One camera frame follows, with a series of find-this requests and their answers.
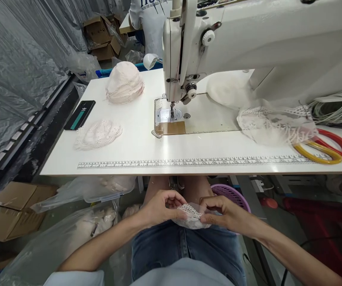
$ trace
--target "yellow scissors handle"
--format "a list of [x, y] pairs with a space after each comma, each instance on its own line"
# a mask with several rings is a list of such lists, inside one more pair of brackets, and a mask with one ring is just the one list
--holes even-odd
[[320, 164], [327, 164], [327, 165], [339, 164], [342, 162], [342, 156], [329, 148], [319, 145], [313, 141], [307, 141], [305, 142], [305, 144], [310, 145], [311, 147], [315, 149], [318, 149], [319, 151], [329, 155], [332, 158], [332, 160], [321, 159], [307, 152], [301, 145], [294, 146], [294, 149], [296, 149], [301, 155], [305, 156], [306, 158], [314, 162], [317, 162]]

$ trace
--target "gray plastic curtain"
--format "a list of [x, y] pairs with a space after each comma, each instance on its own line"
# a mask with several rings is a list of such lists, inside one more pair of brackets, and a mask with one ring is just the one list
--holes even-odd
[[0, 0], [0, 151], [68, 78], [66, 57], [87, 51], [82, 22], [115, 0]]

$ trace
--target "white sewing machine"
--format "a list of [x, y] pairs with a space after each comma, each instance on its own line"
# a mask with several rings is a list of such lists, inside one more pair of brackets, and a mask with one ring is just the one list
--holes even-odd
[[163, 27], [166, 92], [155, 101], [156, 134], [238, 130], [233, 110], [197, 93], [198, 82], [218, 72], [237, 71], [250, 97], [284, 106], [342, 91], [342, 0], [197, 5], [174, 0]]

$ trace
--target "blue jeans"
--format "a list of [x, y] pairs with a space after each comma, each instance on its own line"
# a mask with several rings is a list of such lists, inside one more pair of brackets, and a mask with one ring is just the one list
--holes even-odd
[[132, 280], [167, 267], [181, 258], [199, 260], [226, 276], [234, 285], [246, 285], [235, 233], [212, 225], [190, 230], [168, 220], [141, 231], [132, 242]]

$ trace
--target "person in white shirt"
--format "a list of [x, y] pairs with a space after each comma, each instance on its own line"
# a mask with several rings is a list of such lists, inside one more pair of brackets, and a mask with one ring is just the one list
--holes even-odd
[[[206, 177], [186, 176], [184, 182], [182, 196], [169, 190], [167, 176], [151, 177], [143, 207], [78, 248], [44, 286], [102, 286], [98, 267], [132, 238], [133, 286], [245, 286], [235, 232], [260, 242], [304, 285], [342, 286], [342, 277], [295, 242], [226, 197], [213, 196]], [[195, 201], [221, 213], [200, 218], [210, 228], [171, 221], [187, 218], [175, 207]]]
[[146, 54], [163, 57], [162, 35], [163, 25], [170, 16], [171, 0], [132, 0], [129, 10], [129, 21], [138, 30], [142, 24]]

